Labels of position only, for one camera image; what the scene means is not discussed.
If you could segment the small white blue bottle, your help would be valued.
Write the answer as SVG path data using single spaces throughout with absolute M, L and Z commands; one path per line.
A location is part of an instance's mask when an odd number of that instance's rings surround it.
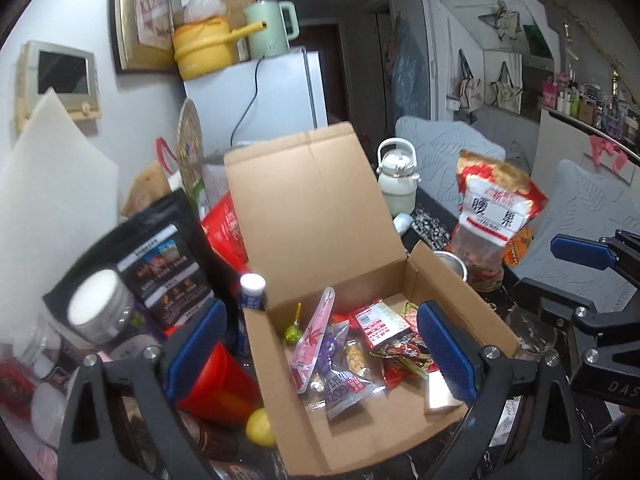
M 245 273 L 240 277 L 239 296 L 239 333 L 238 353 L 240 356 L 250 356 L 250 340 L 248 339 L 245 310 L 262 310 L 262 297 L 266 288 L 266 280 L 257 273 Z

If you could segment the waffle snack packet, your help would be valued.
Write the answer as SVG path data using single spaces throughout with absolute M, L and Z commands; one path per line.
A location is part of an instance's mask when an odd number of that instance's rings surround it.
M 367 380 L 372 379 L 371 369 L 359 341 L 349 339 L 346 342 L 344 356 L 347 368 L 352 373 Z

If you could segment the green electric kettle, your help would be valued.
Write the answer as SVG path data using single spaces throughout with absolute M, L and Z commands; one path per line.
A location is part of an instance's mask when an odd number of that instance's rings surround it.
M 243 10 L 247 24 L 261 22 L 266 27 L 248 36 L 253 60 L 290 52 L 290 42 L 299 36 L 296 7 L 292 1 L 260 0 Z

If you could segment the grey chair cover far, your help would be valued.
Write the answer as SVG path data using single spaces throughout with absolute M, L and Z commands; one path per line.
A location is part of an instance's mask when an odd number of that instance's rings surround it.
M 457 182 L 460 152 L 467 150 L 489 158 L 506 159 L 502 146 L 489 141 L 465 122 L 431 122 L 402 116 L 396 122 L 395 133 L 416 149 L 420 189 L 455 217 L 462 204 Z

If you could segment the silver purple snack packet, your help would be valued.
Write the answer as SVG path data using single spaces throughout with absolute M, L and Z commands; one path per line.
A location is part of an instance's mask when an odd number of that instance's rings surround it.
M 358 350 L 358 341 L 349 336 L 347 320 L 336 322 L 326 329 L 314 374 L 305 393 L 306 409 L 322 411 L 329 424 L 371 396 L 381 394 L 385 387 L 376 380 L 367 362 L 354 372 L 348 364 L 348 352 Z

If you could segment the cashew nut bag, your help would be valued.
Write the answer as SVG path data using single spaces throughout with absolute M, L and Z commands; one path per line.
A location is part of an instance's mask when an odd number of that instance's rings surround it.
M 501 286 L 506 246 L 544 211 L 548 196 L 521 169 L 468 150 L 460 152 L 456 176 L 462 203 L 450 250 L 472 288 L 488 294 Z

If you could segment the tote bag left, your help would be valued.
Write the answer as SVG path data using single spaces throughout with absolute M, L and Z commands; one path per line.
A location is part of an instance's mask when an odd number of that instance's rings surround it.
M 462 49 L 459 50 L 461 80 L 459 100 L 462 110 L 473 113 L 484 105 L 484 84 L 476 78 Z

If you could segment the gold rectangular box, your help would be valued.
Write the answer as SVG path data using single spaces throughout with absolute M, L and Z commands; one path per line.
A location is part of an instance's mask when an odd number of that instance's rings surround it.
M 457 408 L 465 408 L 465 403 L 452 395 L 439 370 L 427 374 L 424 392 L 424 412 L 427 415 L 445 414 Z

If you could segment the red white snack packet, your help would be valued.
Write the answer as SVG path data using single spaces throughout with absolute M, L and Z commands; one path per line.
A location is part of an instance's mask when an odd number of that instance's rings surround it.
M 349 318 L 355 322 L 370 350 L 411 330 L 410 324 L 382 299 L 350 312 Z

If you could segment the pink love snack packet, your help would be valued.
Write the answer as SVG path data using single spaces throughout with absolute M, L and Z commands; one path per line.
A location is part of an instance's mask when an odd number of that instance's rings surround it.
M 296 393 L 306 392 L 314 367 L 316 366 L 320 347 L 329 325 L 329 318 L 335 301 L 335 290 L 327 287 L 320 297 L 314 315 L 311 317 L 306 330 L 295 346 L 290 370 Z

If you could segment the yellow lemon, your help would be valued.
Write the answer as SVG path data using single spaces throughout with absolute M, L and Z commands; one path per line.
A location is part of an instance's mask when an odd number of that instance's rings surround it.
M 277 446 L 271 424 L 264 408 L 258 408 L 247 419 L 245 435 L 250 442 L 262 448 L 275 448 Z

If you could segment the tote bag right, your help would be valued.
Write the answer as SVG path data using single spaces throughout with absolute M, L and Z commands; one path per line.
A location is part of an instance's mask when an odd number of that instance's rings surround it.
M 511 78 L 506 62 L 502 62 L 498 79 L 491 83 L 494 100 L 491 105 L 513 114 L 521 114 L 523 89 Z

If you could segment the green lollipop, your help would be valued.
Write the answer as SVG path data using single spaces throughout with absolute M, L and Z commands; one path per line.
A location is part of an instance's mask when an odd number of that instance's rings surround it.
M 298 302 L 295 308 L 295 315 L 293 323 L 288 326 L 284 332 L 284 340 L 288 346 L 294 346 L 297 344 L 300 338 L 302 338 L 303 332 L 300 329 L 300 314 L 302 313 L 303 305 Z

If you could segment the brown gold snack packet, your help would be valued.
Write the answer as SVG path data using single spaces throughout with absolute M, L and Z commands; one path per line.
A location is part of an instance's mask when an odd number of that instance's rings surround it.
M 410 325 L 410 332 L 370 352 L 371 356 L 381 361 L 382 377 L 387 389 L 396 388 L 404 379 L 426 379 L 428 374 L 438 371 L 430 350 L 418 333 L 417 314 L 418 306 L 406 301 L 400 309 L 400 315 Z

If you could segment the grey chair cover near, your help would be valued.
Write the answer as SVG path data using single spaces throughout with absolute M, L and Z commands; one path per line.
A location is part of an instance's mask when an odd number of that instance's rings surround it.
M 562 261 L 550 250 L 558 234 L 597 240 L 619 229 L 639 231 L 639 211 L 630 193 L 622 184 L 563 159 L 537 233 L 514 274 L 589 299 L 600 312 L 623 310 L 636 293 L 634 286 L 611 269 L 598 271 Z

